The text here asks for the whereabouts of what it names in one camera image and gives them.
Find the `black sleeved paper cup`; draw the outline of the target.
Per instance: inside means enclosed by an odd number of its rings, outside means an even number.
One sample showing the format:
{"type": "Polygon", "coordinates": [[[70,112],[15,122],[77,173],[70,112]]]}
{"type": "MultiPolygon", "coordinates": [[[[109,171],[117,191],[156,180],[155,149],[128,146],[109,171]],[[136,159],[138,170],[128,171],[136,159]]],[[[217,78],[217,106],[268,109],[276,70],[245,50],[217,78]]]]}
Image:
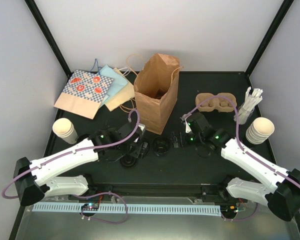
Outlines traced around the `black sleeved paper cup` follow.
{"type": "Polygon", "coordinates": [[[165,156],[170,150],[170,140],[165,136],[157,136],[152,141],[152,149],[158,157],[165,156]]]}

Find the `black lid stack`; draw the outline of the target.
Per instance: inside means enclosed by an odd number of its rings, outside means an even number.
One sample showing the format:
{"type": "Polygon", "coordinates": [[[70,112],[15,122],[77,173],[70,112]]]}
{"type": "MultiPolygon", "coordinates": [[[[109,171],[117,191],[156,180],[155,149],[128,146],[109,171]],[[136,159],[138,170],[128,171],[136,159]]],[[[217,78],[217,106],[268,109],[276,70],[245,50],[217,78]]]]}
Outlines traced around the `black lid stack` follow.
{"type": "Polygon", "coordinates": [[[120,164],[125,169],[131,169],[131,168],[135,167],[137,162],[138,162],[137,158],[132,157],[132,156],[128,156],[128,155],[123,156],[120,159],[120,164]]]}

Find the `brown paper bag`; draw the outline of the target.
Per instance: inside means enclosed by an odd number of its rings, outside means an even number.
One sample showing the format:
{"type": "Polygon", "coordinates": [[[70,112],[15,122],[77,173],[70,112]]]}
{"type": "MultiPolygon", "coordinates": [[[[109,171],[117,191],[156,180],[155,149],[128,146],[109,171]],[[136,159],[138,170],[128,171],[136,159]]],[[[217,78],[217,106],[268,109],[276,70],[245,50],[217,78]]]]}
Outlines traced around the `brown paper bag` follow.
{"type": "Polygon", "coordinates": [[[140,123],[161,135],[178,100],[179,76],[183,66],[176,56],[155,53],[144,64],[133,83],[140,123]]]}

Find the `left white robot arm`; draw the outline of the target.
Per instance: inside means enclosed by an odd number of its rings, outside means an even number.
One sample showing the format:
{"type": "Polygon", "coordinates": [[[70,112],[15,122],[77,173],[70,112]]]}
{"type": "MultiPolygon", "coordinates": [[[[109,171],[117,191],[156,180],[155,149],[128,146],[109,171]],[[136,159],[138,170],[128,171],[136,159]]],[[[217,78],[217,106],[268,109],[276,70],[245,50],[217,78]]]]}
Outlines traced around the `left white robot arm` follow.
{"type": "Polygon", "coordinates": [[[84,164],[107,161],[121,161],[128,167],[142,158],[146,151],[143,135],[146,126],[135,127],[126,123],[119,129],[98,130],[79,140],[72,147],[48,157],[16,161],[13,176],[17,197],[21,206],[36,204],[47,197],[78,195],[87,200],[93,199],[98,188],[88,173],[78,176],[62,174],[84,164]]]}

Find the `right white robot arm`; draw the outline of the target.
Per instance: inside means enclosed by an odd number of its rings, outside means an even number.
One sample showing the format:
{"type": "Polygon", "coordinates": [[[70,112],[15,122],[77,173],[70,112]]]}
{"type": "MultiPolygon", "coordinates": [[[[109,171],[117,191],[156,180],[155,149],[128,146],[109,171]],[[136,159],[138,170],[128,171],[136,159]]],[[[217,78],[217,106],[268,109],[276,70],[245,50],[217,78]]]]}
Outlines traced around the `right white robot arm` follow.
{"type": "Polygon", "coordinates": [[[281,167],[253,151],[240,140],[239,128],[234,122],[223,116],[209,119],[194,112],[172,116],[168,123],[188,135],[191,143],[232,162],[257,180],[233,178],[218,187],[220,200],[250,200],[267,206],[276,217],[287,222],[300,213],[300,170],[281,167]]]}

